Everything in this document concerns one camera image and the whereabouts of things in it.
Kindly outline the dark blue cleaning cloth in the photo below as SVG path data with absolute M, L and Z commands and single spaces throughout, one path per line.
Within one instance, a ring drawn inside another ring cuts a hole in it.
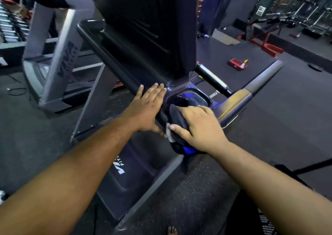
M 194 157 L 198 154 L 206 154 L 204 152 L 198 151 L 178 134 L 170 129 L 171 124 L 179 125 L 181 128 L 189 131 L 189 125 L 183 115 L 181 114 L 178 107 L 171 104 L 169 107 L 169 117 L 166 123 L 166 135 L 169 142 L 171 143 L 172 149 L 180 155 L 183 155 L 183 160 L 181 162 L 181 170 L 184 174 L 188 173 L 189 163 L 193 161 Z

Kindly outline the rack of dumbbells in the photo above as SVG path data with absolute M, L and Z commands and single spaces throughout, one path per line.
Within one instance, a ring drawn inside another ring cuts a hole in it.
M 12 0 L 0 0 L 0 44 L 27 41 L 30 28 Z

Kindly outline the person's right forearm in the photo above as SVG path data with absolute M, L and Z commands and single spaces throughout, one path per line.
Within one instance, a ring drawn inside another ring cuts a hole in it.
M 332 235 L 332 201 L 226 142 L 208 153 L 282 235 Z

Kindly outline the silver grey treadmill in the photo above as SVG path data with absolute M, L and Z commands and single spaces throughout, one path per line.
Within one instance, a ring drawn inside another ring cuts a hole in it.
M 24 77 L 41 110 L 59 113 L 84 104 L 102 61 L 85 44 L 77 25 L 92 19 L 93 0 L 34 0 L 30 31 L 22 58 Z M 44 48 L 55 9 L 67 9 L 54 51 Z

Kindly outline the person's left hand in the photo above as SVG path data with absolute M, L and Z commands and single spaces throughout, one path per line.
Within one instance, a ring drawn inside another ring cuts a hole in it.
M 142 93 L 140 100 L 133 101 L 121 113 L 120 117 L 128 120 L 134 131 L 153 132 L 153 125 L 157 113 L 160 111 L 162 103 L 153 103 L 153 90 L 159 86 L 159 83 L 153 84 L 145 93 Z M 164 96 L 167 89 L 164 85 Z

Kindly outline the grey gym machines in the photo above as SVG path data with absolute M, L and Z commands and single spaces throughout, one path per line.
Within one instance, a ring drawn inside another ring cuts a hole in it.
M 332 1 L 328 4 L 320 4 L 318 1 L 297 0 L 300 6 L 294 11 L 275 12 L 265 15 L 266 18 L 278 18 L 286 27 L 295 32 L 290 37 L 298 39 L 301 35 L 307 35 L 315 40 L 326 35 L 331 25 L 325 25 L 323 20 L 332 16 Z

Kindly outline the person's left forearm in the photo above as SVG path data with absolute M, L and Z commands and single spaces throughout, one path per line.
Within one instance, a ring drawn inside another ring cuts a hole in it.
M 40 172 L 0 206 L 0 235 L 69 235 L 138 129 L 118 117 Z

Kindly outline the red frame gym bench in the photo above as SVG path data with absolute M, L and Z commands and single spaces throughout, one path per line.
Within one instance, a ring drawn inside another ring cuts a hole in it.
M 263 29 L 261 33 L 254 34 L 254 28 L 258 28 L 254 24 L 250 24 L 246 27 L 246 40 L 257 45 L 268 55 L 276 58 L 278 54 L 284 53 L 284 49 L 268 43 L 268 39 L 272 32 L 277 29 L 281 30 L 279 25 L 273 24 L 271 29 Z

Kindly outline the person's right hand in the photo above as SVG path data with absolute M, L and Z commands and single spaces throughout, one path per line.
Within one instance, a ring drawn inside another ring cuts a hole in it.
M 178 107 L 189 125 L 188 138 L 185 140 L 195 149 L 215 155 L 229 146 L 217 118 L 205 106 Z

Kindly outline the red floor tray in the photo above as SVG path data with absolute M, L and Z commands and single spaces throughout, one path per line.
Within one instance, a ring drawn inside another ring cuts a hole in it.
M 228 63 L 230 66 L 232 66 L 234 69 L 238 70 L 238 71 L 242 71 L 247 67 L 247 60 L 244 61 L 239 61 L 236 58 L 231 59 Z

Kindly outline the dark grey treadmill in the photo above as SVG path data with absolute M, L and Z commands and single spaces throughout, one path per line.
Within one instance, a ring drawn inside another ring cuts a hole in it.
M 283 67 L 279 60 L 268 61 L 233 92 L 197 61 L 197 0 L 93 1 L 105 20 L 83 20 L 77 31 L 103 65 L 73 131 L 72 145 L 115 118 L 99 121 L 117 79 L 134 95 L 141 84 L 144 91 L 154 83 L 165 85 L 167 93 L 155 118 L 163 129 L 171 104 L 209 107 L 226 128 Z M 96 192 L 114 233 L 126 230 L 165 182 L 183 173 L 182 160 L 168 138 L 151 132 L 132 135 Z

